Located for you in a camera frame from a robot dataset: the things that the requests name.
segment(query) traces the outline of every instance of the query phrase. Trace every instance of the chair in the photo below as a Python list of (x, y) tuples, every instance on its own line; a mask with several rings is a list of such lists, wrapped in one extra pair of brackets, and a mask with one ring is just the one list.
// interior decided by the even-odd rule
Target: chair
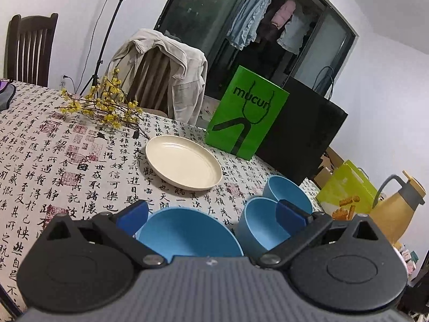
[(58, 14), (51, 17), (17, 14), (9, 24), (6, 43), (6, 77), (33, 85), (48, 86), (52, 42)]
[(155, 47), (145, 53), (127, 94), (129, 101), (151, 114), (167, 117), (170, 58)]

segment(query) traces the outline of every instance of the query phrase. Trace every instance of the beige jacket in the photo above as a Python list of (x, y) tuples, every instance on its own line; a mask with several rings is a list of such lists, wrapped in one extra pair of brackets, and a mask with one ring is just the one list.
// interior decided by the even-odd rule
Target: beige jacket
[(122, 90), (127, 94), (144, 54), (154, 47), (159, 47), (170, 58), (169, 117), (195, 125), (204, 98), (207, 76), (207, 60), (202, 51), (158, 31), (140, 29), (113, 56), (106, 76), (110, 77), (113, 69), (118, 67)]

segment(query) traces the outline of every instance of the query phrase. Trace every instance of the yellow thermos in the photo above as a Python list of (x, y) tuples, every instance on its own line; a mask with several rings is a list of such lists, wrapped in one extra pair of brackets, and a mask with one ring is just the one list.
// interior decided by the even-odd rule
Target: yellow thermos
[[(369, 214), (391, 244), (396, 243), (407, 230), (417, 206), (425, 203), (423, 197), (426, 191), (423, 186), (407, 172), (403, 173), (408, 178), (406, 183), (396, 174), (385, 180), (375, 196), (372, 206), (374, 209)], [(392, 179), (398, 181), (401, 189), (391, 197), (378, 202), (381, 191)]]

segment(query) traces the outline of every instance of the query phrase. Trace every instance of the tablecloth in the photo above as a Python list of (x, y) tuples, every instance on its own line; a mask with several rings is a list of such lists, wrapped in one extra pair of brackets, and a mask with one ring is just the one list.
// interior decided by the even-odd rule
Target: tablecloth
[[(204, 130), (174, 120), (144, 114), (149, 137), (170, 134), (191, 139), (211, 151), (222, 166), (223, 180), (205, 192), (169, 185), (149, 166), (147, 140), (122, 128), (111, 131), (80, 114), (68, 116), (59, 92), (15, 82), (9, 110), (0, 112), (0, 283), (20, 308), (16, 286), (20, 263), (41, 231), (57, 213), (72, 219), (117, 212), (138, 199), (150, 212), (170, 206), (205, 212), (231, 231), (248, 198), (262, 193), (267, 178), (277, 172), (254, 157), (245, 161), (204, 144)], [(317, 188), (301, 185), (314, 210)], [(10, 320), (0, 308), (0, 321)]]

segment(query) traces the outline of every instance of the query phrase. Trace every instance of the plate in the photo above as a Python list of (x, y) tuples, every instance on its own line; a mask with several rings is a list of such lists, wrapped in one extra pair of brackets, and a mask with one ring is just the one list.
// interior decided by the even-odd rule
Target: plate
[(158, 176), (181, 189), (207, 190), (222, 180), (222, 168), (216, 158), (186, 138), (152, 138), (146, 144), (146, 157)]

